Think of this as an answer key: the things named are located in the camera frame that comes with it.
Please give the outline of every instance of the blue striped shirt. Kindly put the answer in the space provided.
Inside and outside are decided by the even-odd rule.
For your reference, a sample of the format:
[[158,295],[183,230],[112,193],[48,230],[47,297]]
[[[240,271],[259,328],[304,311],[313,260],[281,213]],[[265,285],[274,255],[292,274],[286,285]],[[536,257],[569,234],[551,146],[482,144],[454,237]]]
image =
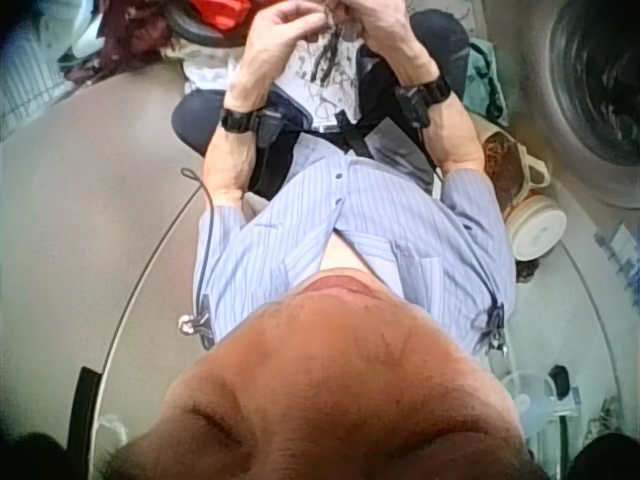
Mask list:
[[[216,340],[317,273],[335,231],[383,281],[393,272],[401,288],[396,293],[468,352],[494,302],[507,315],[513,310],[515,263],[490,181],[472,170],[454,171],[444,179],[441,199],[434,199],[393,163],[392,157],[412,153],[380,160],[385,147],[377,148],[380,136],[374,137],[367,143],[376,160],[369,160],[303,135],[287,183],[253,221],[238,209],[214,209],[203,293]],[[209,222],[205,214],[196,282]]]

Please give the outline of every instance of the washing machine door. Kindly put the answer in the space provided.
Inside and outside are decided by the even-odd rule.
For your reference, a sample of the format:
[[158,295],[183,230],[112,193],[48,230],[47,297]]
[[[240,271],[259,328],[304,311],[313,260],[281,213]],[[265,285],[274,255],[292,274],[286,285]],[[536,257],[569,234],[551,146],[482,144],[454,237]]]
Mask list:
[[640,30],[630,4],[536,2],[524,88],[558,162],[605,202],[640,208]]

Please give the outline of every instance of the black wristwatch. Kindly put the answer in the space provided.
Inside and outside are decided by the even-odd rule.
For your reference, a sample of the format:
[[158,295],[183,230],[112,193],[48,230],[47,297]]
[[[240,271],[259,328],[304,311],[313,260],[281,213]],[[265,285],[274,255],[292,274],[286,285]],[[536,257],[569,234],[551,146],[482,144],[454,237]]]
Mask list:
[[254,132],[258,148],[267,148],[280,134],[284,119],[280,112],[269,108],[246,113],[225,108],[222,111],[220,126],[229,133]]
[[417,87],[396,87],[396,97],[402,113],[414,128],[425,129],[431,126],[429,108],[446,101],[451,96],[451,86],[442,74],[433,82]]

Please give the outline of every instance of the eye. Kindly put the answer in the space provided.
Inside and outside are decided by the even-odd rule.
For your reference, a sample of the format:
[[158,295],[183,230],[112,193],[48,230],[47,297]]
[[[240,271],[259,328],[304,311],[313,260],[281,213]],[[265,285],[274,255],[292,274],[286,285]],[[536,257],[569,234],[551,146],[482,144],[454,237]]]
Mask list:
[[210,412],[196,404],[187,408],[186,412],[203,421],[206,427],[215,435],[216,439],[224,442],[225,447],[232,448],[241,445],[240,440],[233,434],[233,430],[228,423],[224,421],[223,417],[213,416]]

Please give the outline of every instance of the red bag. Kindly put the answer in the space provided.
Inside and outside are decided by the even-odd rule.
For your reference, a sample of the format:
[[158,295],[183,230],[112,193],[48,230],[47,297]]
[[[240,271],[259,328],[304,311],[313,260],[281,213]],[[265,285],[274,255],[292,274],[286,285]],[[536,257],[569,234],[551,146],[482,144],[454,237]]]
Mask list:
[[202,20],[218,30],[228,31],[240,25],[251,9],[251,0],[190,0]]

